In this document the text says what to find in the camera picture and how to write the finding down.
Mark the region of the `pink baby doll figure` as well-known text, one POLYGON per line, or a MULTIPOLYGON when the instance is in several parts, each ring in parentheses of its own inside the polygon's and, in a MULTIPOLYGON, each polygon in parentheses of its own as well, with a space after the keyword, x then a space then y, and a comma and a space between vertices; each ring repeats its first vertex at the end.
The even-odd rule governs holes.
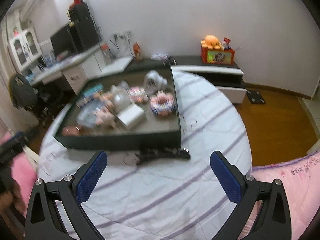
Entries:
POLYGON ((98 98, 98 107, 94 111, 95 124, 104 127, 116 127, 114 110, 114 96, 111 92, 103 93, 98 98))

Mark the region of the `white rectangular charger block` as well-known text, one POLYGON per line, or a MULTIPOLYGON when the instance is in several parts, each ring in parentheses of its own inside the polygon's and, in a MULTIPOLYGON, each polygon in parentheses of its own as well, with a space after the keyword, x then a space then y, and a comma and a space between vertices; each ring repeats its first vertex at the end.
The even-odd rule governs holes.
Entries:
POLYGON ((132 129, 145 119, 145 111, 135 103, 117 114, 117 118, 125 129, 132 129))

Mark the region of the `dark green storage box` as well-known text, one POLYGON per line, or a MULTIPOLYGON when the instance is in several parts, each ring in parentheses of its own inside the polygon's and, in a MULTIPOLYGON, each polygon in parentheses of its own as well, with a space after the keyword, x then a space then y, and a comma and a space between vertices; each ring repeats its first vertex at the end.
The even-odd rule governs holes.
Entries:
POLYGON ((55 139, 75 150, 179 148, 181 124, 171 66, 88 80, 55 139))

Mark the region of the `rose gold metal bottle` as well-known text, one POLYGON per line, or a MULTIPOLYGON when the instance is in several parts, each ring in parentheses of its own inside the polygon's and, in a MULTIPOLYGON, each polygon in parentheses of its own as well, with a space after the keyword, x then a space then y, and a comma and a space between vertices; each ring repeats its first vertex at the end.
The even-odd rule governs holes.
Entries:
POLYGON ((62 129, 63 136, 78 136, 80 134, 81 126, 67 126, 62 129))

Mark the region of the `white striped quilt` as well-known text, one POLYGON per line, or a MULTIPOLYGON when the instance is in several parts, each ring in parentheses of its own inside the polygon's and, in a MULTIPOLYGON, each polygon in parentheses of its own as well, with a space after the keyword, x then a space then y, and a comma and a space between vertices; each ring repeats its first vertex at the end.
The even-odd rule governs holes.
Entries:
POLYGON ((220 151, 243 174, 252 155, 245 125, 204 78, 174 72, 182 147, 189 160, 136 165, 135 152, 110 152, 82 208, 105 239, 212 239, 235 208, 209 159, 220 151))

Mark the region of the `clear plastic case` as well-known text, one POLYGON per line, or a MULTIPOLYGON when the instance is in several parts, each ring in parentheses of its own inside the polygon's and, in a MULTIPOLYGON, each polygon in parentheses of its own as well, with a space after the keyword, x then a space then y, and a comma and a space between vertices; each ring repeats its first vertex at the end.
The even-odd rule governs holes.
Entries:
POLYGON ((89 104, 85 106, 76 117, 76 122, 84 128, 96 128, 98 126, 97 113, 101 110, 101 104, 89 104))

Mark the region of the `teal lidded container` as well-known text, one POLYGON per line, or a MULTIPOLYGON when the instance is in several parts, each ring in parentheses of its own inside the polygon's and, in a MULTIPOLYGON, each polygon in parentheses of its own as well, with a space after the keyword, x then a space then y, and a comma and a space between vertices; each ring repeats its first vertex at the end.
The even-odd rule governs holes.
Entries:
POLYGON ((103 91, 104 91, 104 85, 98 84, 82 92, 82 97, 85 98, 85 97, 91 96, 94 93, 101 94, 103 93, 103 91))

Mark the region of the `white computer desk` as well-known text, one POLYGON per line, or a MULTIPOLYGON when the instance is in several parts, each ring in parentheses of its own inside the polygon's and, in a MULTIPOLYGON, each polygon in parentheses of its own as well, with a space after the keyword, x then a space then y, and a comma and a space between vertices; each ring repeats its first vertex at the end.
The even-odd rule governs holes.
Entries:
POLYGON ((98 44, 83 53, 54 64, 29 82, 32 86, 39 83, 46 85, 64 77, 75 94, 78 94, 87 80, 102 73, 104 63, 103 52, 98 44))

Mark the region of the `small pink block figure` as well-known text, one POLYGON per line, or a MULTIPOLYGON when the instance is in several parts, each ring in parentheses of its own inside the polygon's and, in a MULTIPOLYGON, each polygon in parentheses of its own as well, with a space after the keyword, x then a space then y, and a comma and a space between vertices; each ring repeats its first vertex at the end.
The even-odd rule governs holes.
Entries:
POLYGON ((131 87, 127 92, 132 103, 146 103, 149 99, 143 87, 131 87))

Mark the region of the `red cartoon storage box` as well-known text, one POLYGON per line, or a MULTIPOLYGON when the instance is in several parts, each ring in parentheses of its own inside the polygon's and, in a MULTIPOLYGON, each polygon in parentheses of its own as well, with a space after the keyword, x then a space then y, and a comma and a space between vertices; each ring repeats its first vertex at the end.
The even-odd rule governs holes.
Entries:
POLYGON ((235 51, 232 49, 216 50, 201 48, 201 58, 203 63, 206 64, 224 64, 231 66, 234 63, 234 54, 235 51))

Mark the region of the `orange capped bottle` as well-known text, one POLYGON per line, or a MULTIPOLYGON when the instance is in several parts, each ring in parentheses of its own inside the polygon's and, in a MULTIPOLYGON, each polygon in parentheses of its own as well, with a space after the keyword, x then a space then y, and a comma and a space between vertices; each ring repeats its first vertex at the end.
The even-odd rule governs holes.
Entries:
POLYGON ((113 62, 113 54, 111 53, 109 46, 106 43, 102 43, 100 48, 103 53, 105 63, 111 64, 113 62))

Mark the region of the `black computer monitor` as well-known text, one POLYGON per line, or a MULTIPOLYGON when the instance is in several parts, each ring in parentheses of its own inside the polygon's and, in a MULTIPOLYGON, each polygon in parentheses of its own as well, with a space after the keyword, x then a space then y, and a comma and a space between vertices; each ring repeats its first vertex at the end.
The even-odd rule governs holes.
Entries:
POLYGON ((69 24, 66 24, 64 27, 55 32, 50 37, 50 41, 55 57, 58 57, 65 51, 68 54, 75 54, 77 52, 69 24))

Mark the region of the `small red white toy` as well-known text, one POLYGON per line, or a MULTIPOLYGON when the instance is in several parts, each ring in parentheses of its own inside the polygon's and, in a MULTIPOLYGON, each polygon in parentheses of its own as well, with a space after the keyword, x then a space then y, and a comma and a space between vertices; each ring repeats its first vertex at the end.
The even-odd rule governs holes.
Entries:
POLYGON ((224 50, 232 50, 230 43, 231 43, 231 40, 229 38, 225 37, 223 39, 222 46, 224 50))

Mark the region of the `red gold figurine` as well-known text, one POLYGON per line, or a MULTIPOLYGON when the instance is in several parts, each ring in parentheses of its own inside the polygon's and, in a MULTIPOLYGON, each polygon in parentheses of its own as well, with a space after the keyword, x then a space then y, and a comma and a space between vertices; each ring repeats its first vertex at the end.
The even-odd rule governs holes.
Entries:
POLYGON ((138 62, 142 61, 143 60, 143 54, 142 54, 142 50, 141 50, 141 47, 138 44, 138 42, 135 42, 133 44, 132 49, 133 49, 133 54, 134 54, 134 57, 135 57, 136 61, 138 61, 138 62))

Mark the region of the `white wall power outlet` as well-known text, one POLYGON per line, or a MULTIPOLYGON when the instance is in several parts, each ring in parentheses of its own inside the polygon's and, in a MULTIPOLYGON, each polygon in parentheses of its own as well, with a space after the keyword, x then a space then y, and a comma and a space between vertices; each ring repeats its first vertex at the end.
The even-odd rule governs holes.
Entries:
POLYGON ((125 32, 122 32, 122 33, 114 33, 111 35, 111 37, 114 39, 114 40, 118 40, 118 39, 130 39, 132 36, 132 31, 131 30, 128 30, 128 31, 125 31, 125 32))

